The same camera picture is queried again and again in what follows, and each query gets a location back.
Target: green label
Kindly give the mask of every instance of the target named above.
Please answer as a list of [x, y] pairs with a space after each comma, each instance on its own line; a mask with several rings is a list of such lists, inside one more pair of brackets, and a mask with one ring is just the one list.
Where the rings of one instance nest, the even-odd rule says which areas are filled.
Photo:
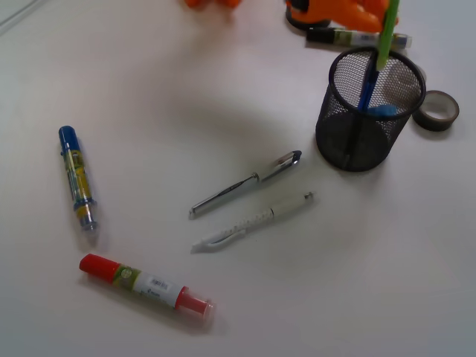
[[125, 289], [128, 292], [132, 292], [135, 280], [141, 272], [142, 271], [139, 269], [134, 269], [130, 266], [123, 266], [121, 264], [114, 274], [112, 285]]

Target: black mesh pen holder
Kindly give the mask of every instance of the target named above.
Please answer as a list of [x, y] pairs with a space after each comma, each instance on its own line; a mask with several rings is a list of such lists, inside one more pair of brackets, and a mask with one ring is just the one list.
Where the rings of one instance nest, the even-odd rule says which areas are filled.
[[419, 69], [407, 57], [391, 51], [368, 111], [359, 111], [371, 57], [376, 58], [375, 48], [355, 48], [337, 57], [316, 125], [322, 156], [346, 171], [367, 171], [382, 163], [408, 118], [425, 99], [425, 81]]

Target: red marker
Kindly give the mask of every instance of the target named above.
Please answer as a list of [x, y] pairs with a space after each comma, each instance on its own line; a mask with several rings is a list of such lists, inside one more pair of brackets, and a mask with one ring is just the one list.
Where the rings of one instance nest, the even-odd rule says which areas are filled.
[[144, 271], [94, 254], [86, 255], [80, 269], [108, 283], [164, 303], [175, 310], [188, 310], [204, 322], [211, 321], [215, 304], [193, 294], [186, 286], [171, 283]]

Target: brown tape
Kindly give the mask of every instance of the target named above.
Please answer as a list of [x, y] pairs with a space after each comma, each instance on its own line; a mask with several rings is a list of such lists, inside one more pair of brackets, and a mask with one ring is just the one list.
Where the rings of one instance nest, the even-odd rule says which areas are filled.
[[427, 91], [423, 104], [414, 112], [415, 122], [432, 132], [447, 130], [460, 114], [457, 101], [444, 91]]

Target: white mechanical pencil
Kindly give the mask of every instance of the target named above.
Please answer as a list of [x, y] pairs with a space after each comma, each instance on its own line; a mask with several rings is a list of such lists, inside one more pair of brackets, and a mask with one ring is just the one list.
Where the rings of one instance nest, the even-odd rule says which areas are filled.
[[246, 235], [248, 229], [268, 223], [276, 219], [278, 216], [297, 210], [298, 208], [313, 202], [313, 198], [314, 193], [308, 192], [277, 203], [254, 217], [242, 220], [230, 229], [220, 231], [195, 242], [192, 245], [191, 253], [195, 253], [205, 247], [218, 248], [219, 246], [228, 243], [231, 239], [243, 237]]

